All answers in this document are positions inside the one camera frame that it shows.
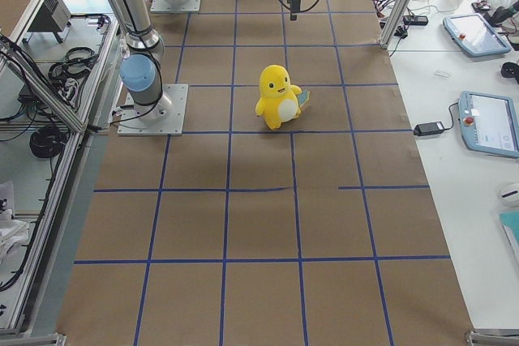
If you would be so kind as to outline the teal notebook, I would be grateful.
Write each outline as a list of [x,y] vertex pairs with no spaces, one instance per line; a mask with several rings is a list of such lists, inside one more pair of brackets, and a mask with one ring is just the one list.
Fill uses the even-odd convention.
[[513,254],[513,257],[518,263],[518,228],[519,228],[519,215],[518,211],[506,211],[499,214],[500,226],[504,231],[504,235],[508,242],[508,247]]

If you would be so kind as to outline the blue teach pendant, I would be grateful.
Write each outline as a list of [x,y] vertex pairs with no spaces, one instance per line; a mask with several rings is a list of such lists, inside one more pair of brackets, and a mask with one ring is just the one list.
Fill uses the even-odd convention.
[[461,50],[471,57],[506,54],[512,49],[480,14],[447,16],[443,26]]
[[461,138],[468,149],[518,158],[518,119],[511,98],[463,91],[458,108]]

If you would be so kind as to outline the black power adapter brick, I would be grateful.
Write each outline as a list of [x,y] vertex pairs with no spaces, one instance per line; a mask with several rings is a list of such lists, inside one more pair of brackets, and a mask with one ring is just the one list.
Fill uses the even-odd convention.
[[440,121],[419,123],[413,129],[414,136],[418,137],[440,135],[444,132],[445,126]]

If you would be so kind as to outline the near blue teach pendant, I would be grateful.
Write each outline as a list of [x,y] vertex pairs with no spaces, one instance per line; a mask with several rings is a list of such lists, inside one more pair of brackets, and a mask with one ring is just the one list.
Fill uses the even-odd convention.
[[518,119],[511,98],[463,91],[458,108],[461,138],[468,149],[518,158]]

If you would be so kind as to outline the grey metal control box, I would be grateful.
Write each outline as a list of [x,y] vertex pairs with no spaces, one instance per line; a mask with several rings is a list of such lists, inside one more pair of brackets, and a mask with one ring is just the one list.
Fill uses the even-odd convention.
[[28,28],[28,33],[52,33],[56,41],[62,43],[62,33],[71,26],[70,19],[71,13],[63,0],[44,0]]

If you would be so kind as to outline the far blue teach pendant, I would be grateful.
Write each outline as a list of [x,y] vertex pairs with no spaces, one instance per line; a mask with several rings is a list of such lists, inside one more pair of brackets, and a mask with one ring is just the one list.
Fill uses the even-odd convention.
[[512,49],[480,14],[447,16],[443,26],[461,50],[471,57],[506,54]]

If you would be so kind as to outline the yellow plush dinosaur toy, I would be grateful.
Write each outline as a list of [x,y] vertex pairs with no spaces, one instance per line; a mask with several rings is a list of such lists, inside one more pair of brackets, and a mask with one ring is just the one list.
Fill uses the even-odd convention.
[[255,114],[263,117],[267,127],[276,130],[301,115],[310,100],[310,91],[290,82],[288,71],[280,65],[265,67],[259,77],[259,99]]

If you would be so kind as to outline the crumpled white cloth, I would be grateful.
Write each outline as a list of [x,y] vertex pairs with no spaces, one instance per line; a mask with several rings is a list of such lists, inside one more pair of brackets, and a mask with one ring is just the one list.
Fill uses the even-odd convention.
[[29,243],[29,223],[15,218],[13,181],[1,184],[1,261]]

